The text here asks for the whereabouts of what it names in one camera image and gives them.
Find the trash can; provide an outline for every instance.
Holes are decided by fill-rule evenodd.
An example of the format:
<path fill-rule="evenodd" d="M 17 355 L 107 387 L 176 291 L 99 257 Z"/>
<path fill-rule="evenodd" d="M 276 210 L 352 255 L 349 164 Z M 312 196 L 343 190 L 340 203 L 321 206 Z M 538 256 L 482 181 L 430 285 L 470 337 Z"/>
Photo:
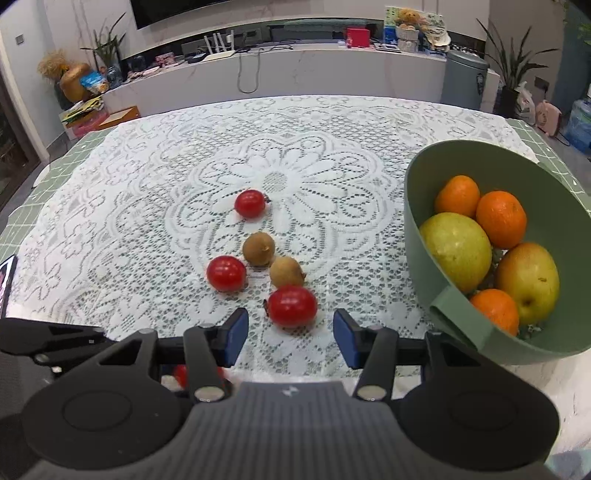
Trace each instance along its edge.
<path fill-rule="evenodd" d="M 441 103 L 480 110 L 488 63 L 459 50 L 447 53 Z"/>

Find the phone screen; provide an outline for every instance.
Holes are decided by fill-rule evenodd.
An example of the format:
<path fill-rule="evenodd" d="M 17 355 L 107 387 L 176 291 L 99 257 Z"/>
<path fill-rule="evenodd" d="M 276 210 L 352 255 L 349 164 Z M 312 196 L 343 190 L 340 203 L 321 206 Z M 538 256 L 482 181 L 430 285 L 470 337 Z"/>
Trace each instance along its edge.
<path fill-rule="evenodd" d="M 0 318 L 6 315 L 8 295 L 12 285 L 14 270 L 17 266 L 17 256 L 13 255 L 0 264 Z"/>

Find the water bottle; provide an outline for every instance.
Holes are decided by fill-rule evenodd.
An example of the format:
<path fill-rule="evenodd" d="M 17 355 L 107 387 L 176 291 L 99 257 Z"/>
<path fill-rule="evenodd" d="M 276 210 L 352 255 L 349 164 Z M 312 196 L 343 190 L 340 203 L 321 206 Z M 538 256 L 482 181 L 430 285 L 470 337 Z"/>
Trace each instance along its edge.
<path fill-rule="evenodd" d="M 585 154 L 591 153 L 591 85 L 587 98 L 573 104 L 564 136 L 577 150 Z"/>

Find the white lace tablecloth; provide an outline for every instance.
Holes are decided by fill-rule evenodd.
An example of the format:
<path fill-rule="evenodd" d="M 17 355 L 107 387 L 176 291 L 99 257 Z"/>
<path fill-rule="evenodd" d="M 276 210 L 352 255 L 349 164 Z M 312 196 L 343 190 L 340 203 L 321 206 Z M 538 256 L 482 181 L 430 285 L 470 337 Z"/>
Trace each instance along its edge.
<path fill-rule="evenodd" d="M 536 161 L 500 117 L 388 98 L 263 98 L 122 124 L 44 205 L 19 249 L 7 314 L 99 325 L 121 339 L 144 327 L 181 335 L 242 306 L 250 330 L 234 376 L 352 379 L 332 336 L 336 308 L 405 336 L 428 329 L 406 266 L 404 174 L 422 148 L 452 138 Z M 272 200 L 256 222 L 233 210 L 247 188 Z M 313 327 L 288 332 L 265 317 L 264 269 L 248 268 L 239 294 L 208 285 L 207 263 L 240 258 L 259 230 L 308 274 Z"/>

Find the orange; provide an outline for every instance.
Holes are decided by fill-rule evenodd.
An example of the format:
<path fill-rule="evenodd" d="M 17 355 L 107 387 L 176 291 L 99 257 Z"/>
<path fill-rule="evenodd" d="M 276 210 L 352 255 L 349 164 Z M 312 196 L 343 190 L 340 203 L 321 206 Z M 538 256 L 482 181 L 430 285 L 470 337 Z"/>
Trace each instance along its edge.
<path fill-rule="evenodd" d="M 480 200 L 476 182 L 465 175 L 450 179 L 435 198 L 435 213 L 452 212 L 473 218 Z"/>
<path fill-rule="evenodd" d="M 491 240 L 492 246 L 510 249 L 523 240 L 527 228 L 525 210 L 508 192 L 489 192 L 476 208 L 476 221 Z"/>
<path fill-rule="evenodd" d="M 519 311 L 508 293 L 495 288 L 482 290 L 470 299 L 480 312 L 500 329 L 515 336 L 519 329 Z"/>

